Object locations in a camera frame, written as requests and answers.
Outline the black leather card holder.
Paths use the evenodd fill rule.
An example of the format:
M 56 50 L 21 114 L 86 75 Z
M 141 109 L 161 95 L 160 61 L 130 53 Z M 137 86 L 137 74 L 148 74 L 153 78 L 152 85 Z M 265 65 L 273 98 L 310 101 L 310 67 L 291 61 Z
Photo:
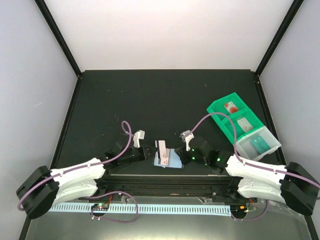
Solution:
M 173 169 L 182 169 L 184 167 L 181 158 L 175 152 L 174 148 L 167 148 L 166 153 L 168 154 L 168 164 L 159 163 L 158 152 L 155 152 L 153 166 L 162 167 L 162 168 L 173 168 Z

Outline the white card red print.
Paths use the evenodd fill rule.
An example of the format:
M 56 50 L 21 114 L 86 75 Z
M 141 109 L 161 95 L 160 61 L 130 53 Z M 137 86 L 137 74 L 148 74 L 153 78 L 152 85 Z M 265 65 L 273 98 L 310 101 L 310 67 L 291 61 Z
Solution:
M 164 140 L 156 140 L 155 146 L 156 146 L 157 159 L 161 160 L 161 159 L 166 158 L 166 156 L 167 156 L 166 142 Z

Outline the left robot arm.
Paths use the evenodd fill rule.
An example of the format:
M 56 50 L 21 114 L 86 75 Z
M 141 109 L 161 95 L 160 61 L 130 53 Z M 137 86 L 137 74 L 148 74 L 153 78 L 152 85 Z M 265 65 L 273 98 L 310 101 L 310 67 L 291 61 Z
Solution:
M 148 144 L 135 147 L 117 142 L 101 157 L 60 169 L 43 165 L 17 189 L 17 209 L 30 220 L 37 219 L 60 203 L 79 198 L 103 199 L 108 192 L 104 178 L 136 162 L 154 157 L 156 148 Z

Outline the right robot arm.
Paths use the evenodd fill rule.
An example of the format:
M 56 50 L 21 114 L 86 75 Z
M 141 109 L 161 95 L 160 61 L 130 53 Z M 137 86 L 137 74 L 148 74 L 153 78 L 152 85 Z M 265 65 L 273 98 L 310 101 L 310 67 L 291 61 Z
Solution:
M 236 179 L 227 189 L 234 202 L 242 198 L 260 198 L 286 204 L 293 211 L 311 216 L 319 199 L 320 184 L 300 164 L 272 165 L 239 157 L 236 153 L 215 150 L 201 137 L 194 137 L 184 147 L 176 148 L 183 165 L 195 162 L 217 174 Z

